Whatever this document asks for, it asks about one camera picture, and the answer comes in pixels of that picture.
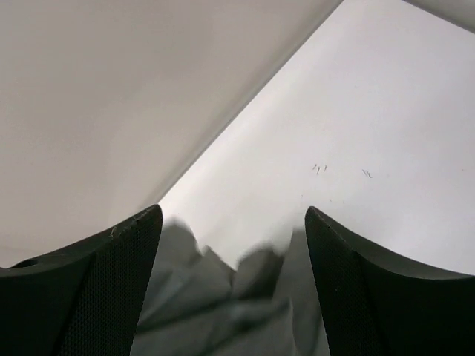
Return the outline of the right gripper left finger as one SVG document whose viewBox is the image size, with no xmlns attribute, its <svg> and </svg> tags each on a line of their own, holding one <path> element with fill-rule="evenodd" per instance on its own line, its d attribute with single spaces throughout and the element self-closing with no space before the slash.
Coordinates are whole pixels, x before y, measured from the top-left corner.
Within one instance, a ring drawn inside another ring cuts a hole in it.
<svg viewBox="0 0 475 356">
<path fill-rule="evenodd" d="M 115 226 L 1 270 L 2 355 L 129 355 L 163 213 Z"/>
</svg>

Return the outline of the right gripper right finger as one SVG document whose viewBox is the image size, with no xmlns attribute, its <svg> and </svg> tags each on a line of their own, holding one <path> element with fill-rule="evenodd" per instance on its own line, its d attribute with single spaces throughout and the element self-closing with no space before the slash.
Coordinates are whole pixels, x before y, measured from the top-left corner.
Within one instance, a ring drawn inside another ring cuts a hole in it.
<svg viewBox="0 0 475 356">
<path fill-rule="evenodd" d="M 331 355 L 472 355 L 474 277 L 397 254 L 308 208 Z"/>
</svg>

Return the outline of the grey pleated skirt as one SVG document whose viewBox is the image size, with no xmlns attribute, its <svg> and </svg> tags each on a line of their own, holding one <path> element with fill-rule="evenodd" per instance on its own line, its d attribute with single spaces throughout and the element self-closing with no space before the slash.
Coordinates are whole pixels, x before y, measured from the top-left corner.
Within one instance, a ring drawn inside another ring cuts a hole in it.
<svg viewBox="0 0 475 356">
<path fill-rule="evenodd" d="M 246 254 L 236 267 L 167 225 L 145 295 L 133 355 L 328 355 L 304 231 L 289 248 Z"/>
</svg>

